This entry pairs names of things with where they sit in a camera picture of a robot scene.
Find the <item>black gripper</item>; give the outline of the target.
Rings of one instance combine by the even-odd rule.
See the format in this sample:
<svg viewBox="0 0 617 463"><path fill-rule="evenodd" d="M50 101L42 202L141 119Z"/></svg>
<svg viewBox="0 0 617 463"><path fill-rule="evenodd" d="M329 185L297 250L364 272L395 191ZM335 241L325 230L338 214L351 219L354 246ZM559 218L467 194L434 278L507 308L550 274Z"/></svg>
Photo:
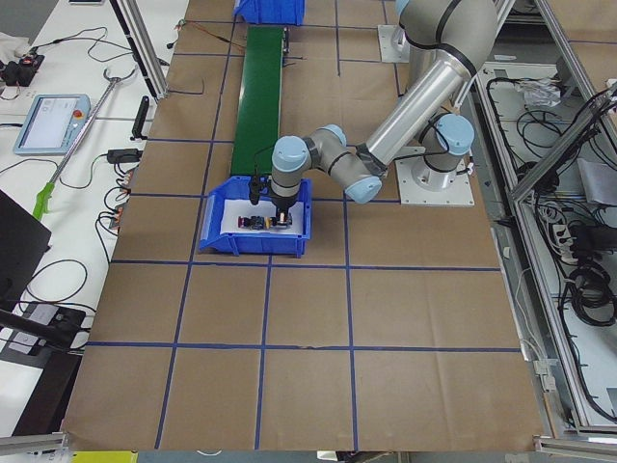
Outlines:
<svg viewBox="0 0 617 463"><path fill-rule="evenodd" d="M294 193L291 196L281 196L275 193L273 190L269 192L269 198L272 204L276 208L276 216L287 217L289 215L289 209L297 202L297 194Z"/></svg>

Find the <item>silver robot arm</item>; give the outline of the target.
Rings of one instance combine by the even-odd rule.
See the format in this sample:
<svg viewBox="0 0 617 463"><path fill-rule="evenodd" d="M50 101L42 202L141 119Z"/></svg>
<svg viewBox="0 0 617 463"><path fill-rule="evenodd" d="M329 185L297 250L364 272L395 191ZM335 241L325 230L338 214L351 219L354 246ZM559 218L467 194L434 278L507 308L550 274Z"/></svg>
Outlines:
<svg viewBox="0 0 617 463"><path fill-rule="evenodd" d="M399 26L410 46L434 54L432 64L410 79L393 111L356 151L340 127L329 124L309 136L283 136L274 145L267 195L278 218L295 205L304 172L317 169L358 204L371 201L395 155L463 83L476 75L497 34L492 1L399 1Z"/></svg>

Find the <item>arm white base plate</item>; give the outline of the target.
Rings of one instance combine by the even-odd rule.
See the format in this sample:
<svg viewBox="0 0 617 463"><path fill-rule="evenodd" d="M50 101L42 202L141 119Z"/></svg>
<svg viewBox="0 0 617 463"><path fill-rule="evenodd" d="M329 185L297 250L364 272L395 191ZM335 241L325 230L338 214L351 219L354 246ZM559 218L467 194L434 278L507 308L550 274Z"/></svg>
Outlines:
<svg viewBox="0 0 617 463"><path fill-rule="evenodd" d="M401 64L409 62L410 45L406 40L404 30L400 26L378 25L377 35L383 63Z"/></svg>
<svg viewBox="0 0 617 463"><path fill-rule="evenodd" d="M423 158L425 148L404 147L394 161L400 203L403 205L472 207L474 199L469 176L457 175L464 167L461 160L454 171L440 173Z"/></svg>

